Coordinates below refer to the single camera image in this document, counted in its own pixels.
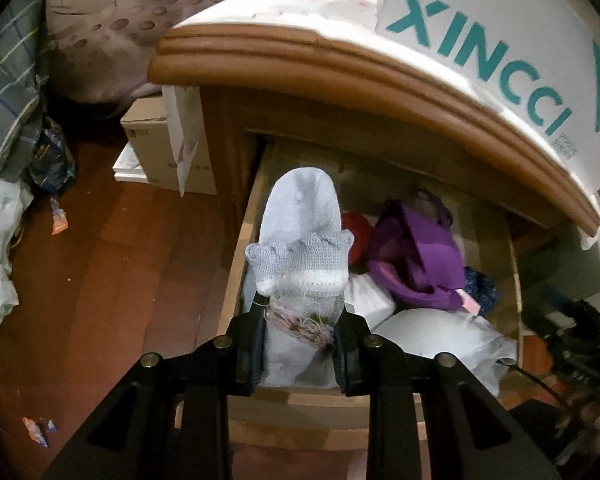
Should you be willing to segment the white folded garment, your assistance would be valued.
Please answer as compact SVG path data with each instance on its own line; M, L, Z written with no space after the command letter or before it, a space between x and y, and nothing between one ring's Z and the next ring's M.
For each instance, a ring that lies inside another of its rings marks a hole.
M370 330L376 330L396 310L390 292L369 273L351 274L343 297L347 311L365 318Z

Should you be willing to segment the dark blue snack bag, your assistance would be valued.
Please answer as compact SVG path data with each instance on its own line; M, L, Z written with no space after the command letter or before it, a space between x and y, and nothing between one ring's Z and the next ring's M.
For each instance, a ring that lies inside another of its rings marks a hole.
M48 117L43 119L28 175L37 188L55 196L61 196L76 182L76 161L60 125Z

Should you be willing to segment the red folded garment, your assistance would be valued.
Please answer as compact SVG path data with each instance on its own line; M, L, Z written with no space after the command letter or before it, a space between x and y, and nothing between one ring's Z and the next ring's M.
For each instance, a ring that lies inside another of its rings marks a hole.
M370 237L373 227L359 212L348 211L341 215L342 227L354 236L354 242L349 250L349 266L357 266L366 260Z

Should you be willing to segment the white XINCCI shoe box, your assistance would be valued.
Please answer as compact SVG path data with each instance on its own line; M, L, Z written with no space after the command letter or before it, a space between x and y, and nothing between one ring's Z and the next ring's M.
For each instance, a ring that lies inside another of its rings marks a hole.
M468 78L600 190L600 44L565 0L380 0L376 30Z

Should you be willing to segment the brown wooden nightstand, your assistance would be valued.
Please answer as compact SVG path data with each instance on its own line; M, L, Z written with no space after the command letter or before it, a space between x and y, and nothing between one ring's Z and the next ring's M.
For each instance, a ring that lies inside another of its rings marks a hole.
M388 162L519 214L540 233L585 233L600 212L566 170L503 118L387 55L316 32L265 25L169 30L148 66L155 84L200 92L225 225L236 237L267 136Z

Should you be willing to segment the dark blue lace garment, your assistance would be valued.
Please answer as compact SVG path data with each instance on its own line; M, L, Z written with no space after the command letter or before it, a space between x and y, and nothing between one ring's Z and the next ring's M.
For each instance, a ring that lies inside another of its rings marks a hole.
M465 266L464 273L464 292L467 292L478 304L478 315L487 318L498 305L500 292L486 274L475 270L471 266Z

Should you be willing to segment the purple padded bra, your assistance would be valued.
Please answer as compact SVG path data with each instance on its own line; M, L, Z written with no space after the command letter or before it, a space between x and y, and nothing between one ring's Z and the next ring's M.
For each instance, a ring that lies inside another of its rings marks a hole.
M426 190L416 197L432 208L430 216L400 200L384 203L370 236L368 273L404 306L456 312L465 273L451 211Z

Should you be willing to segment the open wooden drawer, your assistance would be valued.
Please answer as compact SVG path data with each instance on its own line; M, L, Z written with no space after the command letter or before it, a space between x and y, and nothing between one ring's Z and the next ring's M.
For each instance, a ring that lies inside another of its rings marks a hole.
M494 330L513 341L515 359L522 357L521 294L513 243L504 214L454 186L361 156L292 141L268 146L249 190L245 217L235 246L218 333L242 312L242 286L247 273L246 247L255 242L266 200L275 181L296 167L323 169L334 180L345 211L375 221L385 200L414 200L421 188L442 200L453 217L451 231L466 266L494 281L501 295L489 314ZM370 401L347 398L338 389L257 388L249 398L228 400L230 440L236 444L306 452L364 450Z

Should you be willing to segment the small wrapper on floor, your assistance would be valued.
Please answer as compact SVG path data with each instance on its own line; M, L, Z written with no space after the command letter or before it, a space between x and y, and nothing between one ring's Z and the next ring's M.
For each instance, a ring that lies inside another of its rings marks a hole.
M26 428L29 438L43 448L48 448L48 436L57 431L57 426L51 419L34 420L29 417L21 419Z

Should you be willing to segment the light blue knitted underwear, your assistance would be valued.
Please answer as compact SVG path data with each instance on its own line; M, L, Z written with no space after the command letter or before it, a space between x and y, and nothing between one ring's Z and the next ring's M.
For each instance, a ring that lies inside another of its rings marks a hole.
M336 387L334 333L344 310L353 242L325 171L294 168L274 183L259 237L245 249L242 290L247 304L258 295L268 300L263 387Z

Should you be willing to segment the white cloth on nightstand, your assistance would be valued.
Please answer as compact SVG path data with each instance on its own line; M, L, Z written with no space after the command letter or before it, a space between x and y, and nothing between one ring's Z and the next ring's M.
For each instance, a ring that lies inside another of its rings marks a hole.
M375 10L375 0L225 0L174 28L217 24L288 27L316 32L327 39L341 40L387 55L408 67L422 70L437 81L449 84L452 88L462 92L464 96L469 96L477 103L493 110L495 114L503 118L539 148L543 154L553 162L557 162L559 167L565 170L556 156L550 154L548 147L536 140L535 133L504 105L493 99L489 93L484 92L460 73L429 56L377 35L370 26ZM585 192L576 177L571 172L567 172L580 190ZM594 208L600 212L600 202L597 196L587 192L585 195L593 203ZM594 234L588 234L573 222L567 222L562 226L566 224L573 224L579 229L581 240L585 245L595 244L600 238L600 227ZM562 226L547 231L553 232Z

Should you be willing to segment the cardboard box on floor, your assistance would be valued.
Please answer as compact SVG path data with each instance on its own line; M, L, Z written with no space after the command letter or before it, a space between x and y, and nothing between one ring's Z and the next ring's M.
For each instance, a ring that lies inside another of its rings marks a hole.
M216 193L197 87L165 86L155 96L144 96L121 125L148 184L180 194Z

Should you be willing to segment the orange wrapper on floor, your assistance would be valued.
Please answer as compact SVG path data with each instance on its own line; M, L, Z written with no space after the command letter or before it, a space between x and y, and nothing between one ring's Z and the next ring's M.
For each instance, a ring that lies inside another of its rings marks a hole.
M50 199L50 206L52 207L53 215L52 234L58 235L68 229L69 222L65 211L61 208L59 200L56 197Z

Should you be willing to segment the pale grey crumpled garment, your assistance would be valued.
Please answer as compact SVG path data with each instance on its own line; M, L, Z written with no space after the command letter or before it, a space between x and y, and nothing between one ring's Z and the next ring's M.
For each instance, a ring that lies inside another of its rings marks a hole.
M404 352L433 359L452 353L490 393L500 395L507 373L501 360L517 357L516 341L502 335L481 316L432 309L403 310L374 329Z

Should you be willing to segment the beige leaf-print bed sheet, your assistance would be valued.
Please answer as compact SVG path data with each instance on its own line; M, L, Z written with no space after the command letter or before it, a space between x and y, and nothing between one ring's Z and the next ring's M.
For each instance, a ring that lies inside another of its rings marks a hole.
M76 102L133 99L164 32L222 1L46 0L52 81Z

